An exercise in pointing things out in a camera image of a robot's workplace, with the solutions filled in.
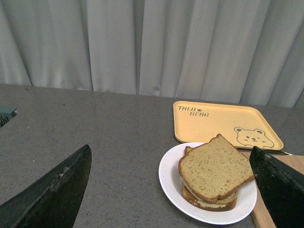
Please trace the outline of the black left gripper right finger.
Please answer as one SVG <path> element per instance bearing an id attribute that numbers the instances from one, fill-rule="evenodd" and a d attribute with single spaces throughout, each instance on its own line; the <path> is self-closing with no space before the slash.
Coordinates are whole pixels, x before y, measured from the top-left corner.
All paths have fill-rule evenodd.
<path id="1" fill-rule="evenodd" d="M 264 204 L 278 228 L 304 226 L 304 175 L 253 147 L 250 165 Z"/>

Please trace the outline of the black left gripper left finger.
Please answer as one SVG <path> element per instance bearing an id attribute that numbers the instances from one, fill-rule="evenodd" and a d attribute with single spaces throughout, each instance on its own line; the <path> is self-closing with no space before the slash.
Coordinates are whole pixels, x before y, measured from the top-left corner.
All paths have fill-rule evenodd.
<path id="1" fill-rule="evenodd" d="M 84 145 L 0 207 L 2 228 L 71 228 L 87 187 L 92 162 Z"/>

